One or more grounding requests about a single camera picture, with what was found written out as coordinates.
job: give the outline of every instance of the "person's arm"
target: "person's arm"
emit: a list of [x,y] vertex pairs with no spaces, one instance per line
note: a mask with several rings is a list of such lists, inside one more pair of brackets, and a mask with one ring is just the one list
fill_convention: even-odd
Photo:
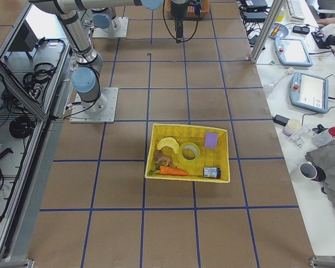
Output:
[[317,20],[318,24],[323,24],[323,25],[328,25],[328,24],[332,24],[335,23],[335,17],[333,18],[322,18],[320,20]]

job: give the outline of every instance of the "squeeze bottle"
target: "squeeze bottle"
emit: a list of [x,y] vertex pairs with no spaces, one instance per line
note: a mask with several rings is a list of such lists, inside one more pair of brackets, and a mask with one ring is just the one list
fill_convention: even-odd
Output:
[[335,138],[335,127],[331,127],[319,134],[316,134],[312,138],[312,142],[314,145],[321,147],[331,142],[334,138]]

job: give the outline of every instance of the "tablet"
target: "tablet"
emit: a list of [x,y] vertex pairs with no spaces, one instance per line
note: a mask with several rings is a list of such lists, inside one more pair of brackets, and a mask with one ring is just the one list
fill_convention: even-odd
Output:
[[275,52],[283,65],[310,67],[313,65],[303,40],[277,37],[274,40]]
[[292,105],[317,113],[328,112],[328,79],[297,72],[290,83]]

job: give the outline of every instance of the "metal base plate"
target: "metal base plate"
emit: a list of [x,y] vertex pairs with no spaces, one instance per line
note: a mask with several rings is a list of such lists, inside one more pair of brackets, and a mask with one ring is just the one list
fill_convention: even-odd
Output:
[[[97,113],[81,112],[83,107],[81,105],[74,106],[72,114],[78,113],[70,117],[71,123],[114,123],[114,117],[116,115],[117,100],[118,100],[118,88],[101,88],[102,94],[107,99],[106,108]],[[80,97],[76,95],[75,102],[80,102]]]
[[121,27],[118,31],[116,32],[104,32],[102,29],[95,29],[93,32],[93,38],[120,38],[120,37],[126,37],[127,32],[128,32],[128,21],[129,18],[127,17],[120,17],[119,18],[121,21]]

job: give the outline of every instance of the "white keyboard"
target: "white keyboard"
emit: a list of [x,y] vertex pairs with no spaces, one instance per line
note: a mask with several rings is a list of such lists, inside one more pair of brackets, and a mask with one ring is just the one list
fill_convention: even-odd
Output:
[[304,22],[305,16],[300,6],[300,1],[303,0],[286,0],[286,7],[289,10],[291,21]]

